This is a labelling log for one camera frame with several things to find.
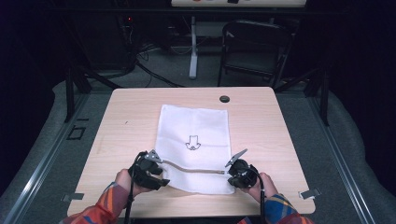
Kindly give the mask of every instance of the black curtain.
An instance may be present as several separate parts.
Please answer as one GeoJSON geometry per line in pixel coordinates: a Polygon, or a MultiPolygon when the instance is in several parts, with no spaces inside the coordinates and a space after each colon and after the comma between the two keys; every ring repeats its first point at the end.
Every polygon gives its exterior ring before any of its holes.
{"type": "Polygon", "coordinates": [[[1,194],[47,120],[52,88],[64,80],[70,59],[86,61],[64,33],[59,17],[42,14],[37,4],[45,3],[0,3],[1,194]]]}
{"type": "Polygon", "coordinates": [[[359,1],[346,44],[331,72],[331,90],[358,125],[366,161],[396,196],[396,6],[359,1]]]}

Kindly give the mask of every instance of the metal rail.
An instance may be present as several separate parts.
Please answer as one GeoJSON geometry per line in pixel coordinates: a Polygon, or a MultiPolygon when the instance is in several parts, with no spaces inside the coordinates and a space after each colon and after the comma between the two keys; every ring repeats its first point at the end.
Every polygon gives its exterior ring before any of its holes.
{"type": "Polygon", "coordinates": [[[76,103],[76,113],[71,118],[68,123],[65,123],[64,126],[59,131],[56,139],[51,147],[51,149],[44,155],[41,162],[35,168],[32,176],[30,177],[29,181],[27,182],[25,188],[23,189],[20,197],[15,202],[14,206],[11,208],[8,216],[5,220],[5,223],[22,223],[23,216],[26,214],[30,204],[32,203],[35,195],[37,194],[38,190],[40,189],[41,185],[43,184],[47,174],[50,172],[50,168],[52,164],[55,162],[64,139],[66,138],[67,134],[73,128],[73,123],[76,121],[79,113],[81,112],[83,106],[86,104],[89,95],[82,94],[76,103]]]}
{"type": "Polygon", "coordinates": [[[318,112],[318,104],[313,97],[308,97],[308,103],[314,112],[314,116],[320,125],[321,130],[325,134],[330,148],[331,148],[331,154],[332,154],[332,159],[335,163],[335,167],[338,170],[338,173],[341,176],[341,179],[344,182],[344,185],[346,187],[346,191],[349,194],[350,200],[352,201],[353,205],[355,206],[356,212],[358,213],[359,218],[361,219],[361,223],[368,223],[368,224],[374,224],[375,220],[367,207],[366,201],[364,201],[363,195],[361,194],[361,190],[358,186],[358,184],[355,182],[355,179],[353,178],[352,173],[350,173],[349,168],[347,166],[346,161],[344,160],[344,156],[341,153],[340,148],[337,145],[337,142],[335,141],[332,131],[330,130],[329,126],[326,126],[318,112]]]}

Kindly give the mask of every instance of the person's arm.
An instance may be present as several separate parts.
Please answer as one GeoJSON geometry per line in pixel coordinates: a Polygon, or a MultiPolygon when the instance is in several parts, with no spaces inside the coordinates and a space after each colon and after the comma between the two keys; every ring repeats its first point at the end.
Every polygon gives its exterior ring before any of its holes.
{"type": "MultiPolygon", "coordinates": [[[[127,204],[131,181],[128,170],[121,170],[117,173],[115,182],[112,182],[105,189],[96,205],[86,208],[81,213],[67,217],[60,223],[116,223],[122,209],[127,204]]],[[[150,189],[134,184],[133,196],[148,191],[150,189]]]]}
{"type": "MultiPolygon", "coordinates": [[[[265,197],[265,219],[268,223],[279,224],[298,224],[298,223],[314,223],[307,217],[301,217],[297,210],[291,205],[288,199],[278,193],[271,176],[266,173],[260,173],[262,183],[264,184],[265,197]]],[[[255,186],[242,189],[245,193],[252,196],[258,203],[260,202],[260,182],[259,179],[255,186]]]]}

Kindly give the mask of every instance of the white stand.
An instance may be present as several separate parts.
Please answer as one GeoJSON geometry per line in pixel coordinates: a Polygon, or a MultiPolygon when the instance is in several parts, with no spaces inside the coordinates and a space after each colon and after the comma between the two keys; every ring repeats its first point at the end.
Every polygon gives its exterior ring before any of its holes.
{"type": "Polygon", "coordinates": [[[197,78],[197,36],[195,33],[195,17],[191,17],[191,63],[190,63],[190,79],[197,78]]]}

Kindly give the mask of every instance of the white towel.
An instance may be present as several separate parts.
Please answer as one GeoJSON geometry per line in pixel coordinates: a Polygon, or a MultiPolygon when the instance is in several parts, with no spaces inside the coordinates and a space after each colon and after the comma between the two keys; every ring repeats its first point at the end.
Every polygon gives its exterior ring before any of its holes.
{"type": "Polygon", "coordinates": [[[164,161],[163,178],[170,179],[169,186],[203,194],[234,193],[224,167],[231,158],[227,110],[163,105],[155,150],[164,161]]]}

